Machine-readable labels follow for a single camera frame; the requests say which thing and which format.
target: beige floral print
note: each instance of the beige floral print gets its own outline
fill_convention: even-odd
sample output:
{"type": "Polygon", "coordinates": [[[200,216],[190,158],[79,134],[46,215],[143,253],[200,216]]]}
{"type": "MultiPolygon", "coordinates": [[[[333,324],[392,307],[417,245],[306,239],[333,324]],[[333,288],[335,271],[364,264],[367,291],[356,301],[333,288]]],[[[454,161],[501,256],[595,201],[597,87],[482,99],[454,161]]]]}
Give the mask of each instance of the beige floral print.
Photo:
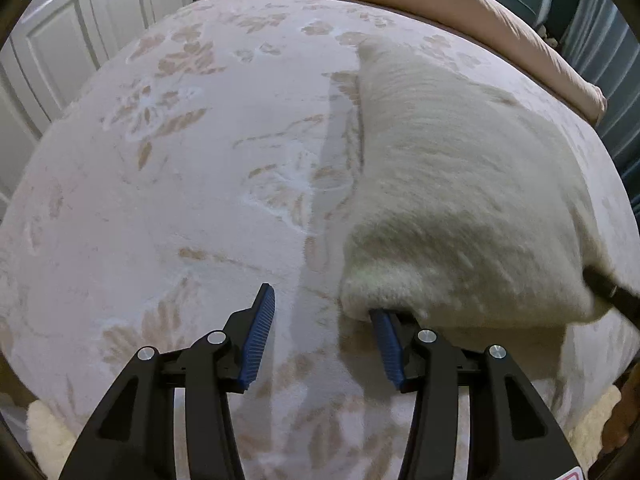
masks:
{"type": "Polygon", "coordinates": [[[172,35],[171,39],[173,41],[189,43],[191,41],[197,40],[200,35],[202,28],[202,23],[191,23],[191,25],[185,25],[178,30],[176,30],[172,35]]]}
{"type": "Polygon", "coordinates": [[[199,308],[199,288],[200,283],[187,275],[156,306],[145,310],[139,326],[116,323],[105,328],[100,341],[103,362],[117,374],[140,347],[155,346],[160,352],[169,352],[193,344],[202,334],[183,323],[180,311],[199,308]]]}
{"type": "Polygon", "coordinates": [[[288,15],[286,12],[278,12],[268,16],[244,16],[236,23],[238,27],[245,28],[247,34],[251,34],[263,30],[265,27],[277,27],[288,15]]]}
{"type": "MultiPolygon", "coordinates": [[[[354,415],[361,418],[367,409],[372,408],[367,407],[363,396],[345,394],[331,396],[317,408],[293,408],[284,420],[290,425],[290,435],[282,450],[284,460],[261,474],[256,471],[256,478],[339,478],[341,473],[346,478],[348,472],[363,462],[367,463],[364,480],[396,478],[398,473],[391,471],[392,461],[396,459],[399,462],[404,453],[407,427],[394,422],[381,424],[369,430],[361,445],[350,442],[345,436],[341,421],[354,415]],[[305,457],[308,463],[305,466],[300,461],[291,463],[286,460],[291,456],[305,457]]],[[[388,409],[388,406],[373,408],[388,409]]],[[[380,415],[380,419],[386,418],[382,413],[380,415]]],[[[261,454],[273,457],[277,453],[267,436],[245,431],[242,427],[236,431],[236,441],[242,459],[248,461],[247,472],[253,472],[256,465],[254,461],[261,454]]]]}
{"type": "Polygon", "coordinates": [[[185,43],[182,50],[166,54],[158,61],[156,77],[162,78],[177,73],[209,75],[226,70],[226,66],[215,66],[214,62],[212,41],[205,44],[200,44],[199,41],[185,43]]]}
{"type": "Polygon", "coordinates": [[[464,52],[459,52],[458,57],[462,64],[467,68],[475,68],[476,66],[482,64],[482,62],[475,56],[470,56],[469,54],[465,54],[464,52]]]}
{"type": "Polygon", "coordinates": [[[356,32],[354,30],[350,30],[349,32],[343,32],[342,34],[336,36],[335,39],[341,45],[357,46],[368,37],[369,34],[364,34],[364,32],[356,32]]]}
{"type": "MultiPolygon", "coordinates": [[[[321,132],[319,127],[326,127],[328,120],[329,117],[321,114],[309,116],[293,121],[275,134],[248,137],[234,144],[238,147],[245,142],[262,141],[267,146],[279,148],[279,143],[284,143],[284,152],[278,150],[281,157],[284,153],[284,160],[248,173],[248,192],[244,200],[266,209],[285,224],[310,236],[324,231],[322,221],[312,221],[314,196],[331,193],[332,198],[327,203],[333,204],[334,208],[342,208],[360,166],[359,122],[355,110],[348,115],[339,148],[328,154],[326,160],[319,160],[318,155],[299,140],[321,132]]],[[[329,208],[321,218],[331,218],[334,209],[329,208]]]]}
{"type": "Polygon", "coordinates": [[[133,53],[127,59],[127,62],[133,61],[145,54],[148,54],[157,46],[160,46],[164,41],[164,34],[162,32],[157,32],[156,34],[147,34],[140,38],[138,42],[138,46],[133,51],[133,53]]]}
{"type": "Polygon", "coordinates": [[[323,73],[337,86],[341,94],[347,96],[354,106],[360,105],[360,91],[358,90],[358,73],[354,70],[342,70],[341,72],[323,73]]]}
{"type": "MultiPolygon", "coordinates": [[[[162,91],[153,82],[139,81],[129,95],[118,98],[118,105],[103,127],[106,130],[114,126],[124,126],[126,138],[130,141],[145,140],[152,137],[164,137],[185,129],[197,122],[206,112],[206,108],[197,108],[185,113],[175,113],[174,108],[197,97],[199,88],[178,88],[162,91]]],[[[148,159],[151,147],[144,144],[141,150],[140,165],[148,159]]]]}
{"type": "Polygon", "coordinates": [[[89,417],[91,416],[91,412],[81,411],[78,408],[78,404],[76,402],[76,390],[73,384],[71,383],[69,376],[65,376],[65,387],[66,387],[66,392],[65,392],[66,393],[66,409],[65,409],[65,406],[63,406],[60,402],[55,402],[54,405],[51,407],[52,412],[55,413],[58,416],[58,418],[64,418],[63,413],[71,412],[73,414],[72,418],[74,422],[78,424],[79,428],[82,428],[86,424],[86,422],[89,420],[89,417]]]}
{"type": "Polygon", "coordinates": [[[313,23],[303,27],[302,32],[308,36],[325,36],[332,30],[334,30],[334,26],[331,23],[315,20],[313,23]]]}
{"type": "Polygon", "coordinates": [[[449,55],[451,51],[451,44],[449,40],[441,34],[435,34],[434,36],[425,36],[422,38],[424,43],[420,46],[420,51],[433,59],[439,60],[445,66],[458,72],[457,60],[449,55]]]}
{"type": "Polygon", "coordinates": [[[395,27],[394,20],[388,16],[373,14],[372,12],[363,12],[359,7],[350,7],[347,14],[357,14],[358,18],[363,22],[372,22],[376,28],[395,27]]]}

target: sherpa fabric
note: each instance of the sherpa fabric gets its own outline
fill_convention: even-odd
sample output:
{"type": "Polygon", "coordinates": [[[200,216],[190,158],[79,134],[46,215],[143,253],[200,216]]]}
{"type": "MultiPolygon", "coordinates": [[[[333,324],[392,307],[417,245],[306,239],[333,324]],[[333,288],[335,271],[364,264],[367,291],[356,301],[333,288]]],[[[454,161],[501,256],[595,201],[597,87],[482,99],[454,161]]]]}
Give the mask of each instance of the sherpa fabric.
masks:
{"type": "Polygon", "coordinates": [[[341,299],[346,313],[408,308],[430,326],[587,322],[607,272],[586,184],[562,133],[508,92],[405,46],[360,54],[364,171],[341,299]]]}

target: bed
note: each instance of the bed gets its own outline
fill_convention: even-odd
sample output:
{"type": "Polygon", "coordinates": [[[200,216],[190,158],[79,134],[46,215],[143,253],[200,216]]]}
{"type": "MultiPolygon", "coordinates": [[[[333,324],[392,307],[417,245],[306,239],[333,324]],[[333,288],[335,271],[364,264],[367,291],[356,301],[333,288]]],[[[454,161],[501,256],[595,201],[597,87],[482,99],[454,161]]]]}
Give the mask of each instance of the bed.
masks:
{"type": "MultiPolygon", "coordinates": [[[[337,301],[362,163],[356,46],[373,35],[552,120],[583,170],[616,275],[640,285],[638,229],[588,113],[496,52],[349,0],[197,1],[85,85],[0,226],[2,352],[73,433],[138,348],[189,346],[269,282],[276,316],[258,380],[230,400],[246,476],[397,477],[414,398],[395,393],[370,326],[337,301]]],[[[584,326],[446,335],[508,348],[565,430],[640,341],[613,311],[584,326]]],[[[461,405],[464,428],[464,393],[461,405]]]]}

